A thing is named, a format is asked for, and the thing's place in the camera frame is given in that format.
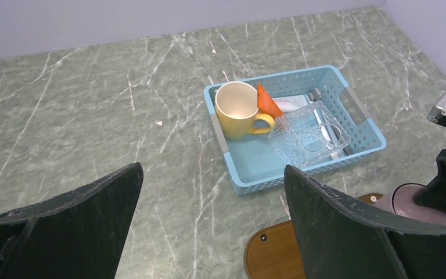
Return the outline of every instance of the wooden base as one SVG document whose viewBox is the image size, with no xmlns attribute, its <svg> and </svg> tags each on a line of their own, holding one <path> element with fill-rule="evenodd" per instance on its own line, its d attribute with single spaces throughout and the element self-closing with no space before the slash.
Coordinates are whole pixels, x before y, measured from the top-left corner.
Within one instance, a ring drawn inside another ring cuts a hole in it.
<svg viewBox="0 0 446 279">
<path fill-rule="evenodd" d="M 381 194 L 373 193 L 358 199 L 373 204 L 380 197 Z M 263 228 L 255 233 L 245 248 L 244 265 L 247 275 L 253 279 L 305 278 L 292 221 Z"/>
</svg>

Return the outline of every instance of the gray wall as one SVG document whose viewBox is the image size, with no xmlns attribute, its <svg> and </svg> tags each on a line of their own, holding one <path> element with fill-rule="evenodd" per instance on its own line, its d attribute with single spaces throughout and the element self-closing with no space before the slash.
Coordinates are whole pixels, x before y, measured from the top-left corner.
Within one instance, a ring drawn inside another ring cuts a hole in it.
<svg viewBox="0 0 446 279">
<path fill-rule="evenodd" d="M 385 0 L 0 0 L 0 58 Z"/>
<path fill-rule="evenodd" d="M 446 75 L 446 0 L 387 0 L 383 9 Z"/>
</svg>

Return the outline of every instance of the light blue plastic basket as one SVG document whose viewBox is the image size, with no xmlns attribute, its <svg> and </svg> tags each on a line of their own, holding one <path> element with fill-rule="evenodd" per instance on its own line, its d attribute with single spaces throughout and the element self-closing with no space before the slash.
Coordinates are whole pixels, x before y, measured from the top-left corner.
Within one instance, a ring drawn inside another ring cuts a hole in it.
<svg viewBox="0 0 446 279">
<path fill-rule="evenodd" d="M 387 145 L 382 132 L 339 70 L 333 66 L 287 71 L 241 81 L 254 87 L 260 82 L 273 98 L 311 94 L 314 88 L 321 91 L 321 101 L 339 120 L 353 141 L 341 152 L 339 159 L 329 158 L 303 169 L 309 175 L 358 162 L 367 154 L 384 149 Z M 222 85 L 223 83 L 206 87 L 204 99 L 235 193 L 241 196 L 282 185 L 285 163 L 270 146 L 267 134 L 246 135 L 236 141 L 223 136 L 214 110 L 216 90 Z"/>
</svg>

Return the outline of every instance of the marble countertop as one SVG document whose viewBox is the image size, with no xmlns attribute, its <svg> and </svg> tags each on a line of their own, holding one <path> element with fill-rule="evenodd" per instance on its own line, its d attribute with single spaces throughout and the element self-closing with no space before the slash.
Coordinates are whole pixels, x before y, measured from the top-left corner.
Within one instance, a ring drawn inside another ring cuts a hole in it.
<svg viewBox="0 0 446 279">
<path fill-rule="evenodd" d="M 446 76 L 377 8 L 210 28 L 0 60 L 0 212 L 128 163 L 145 180 L 118 278 L 245 278 L 283 187 L 237 197 L 203 103 L 211 83 L 334 65 L 387 148 L 317 177 L 352 196 L 428 183 L 446 129 L 425 116 Z"/>
</svg>

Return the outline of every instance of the orange paper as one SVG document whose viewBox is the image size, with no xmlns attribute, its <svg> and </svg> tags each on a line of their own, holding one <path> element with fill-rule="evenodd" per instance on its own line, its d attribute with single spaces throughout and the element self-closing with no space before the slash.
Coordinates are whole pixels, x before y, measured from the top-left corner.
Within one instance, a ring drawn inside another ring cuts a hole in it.
<svg viewBox="0 0 446 279">
<path fill-rule="evenodd" d="M 262 113 L 270 115 L 274 119 L 283 115 L 281 109 L 260 83 L 257 83 L 257 107 Z"/>
</svg>

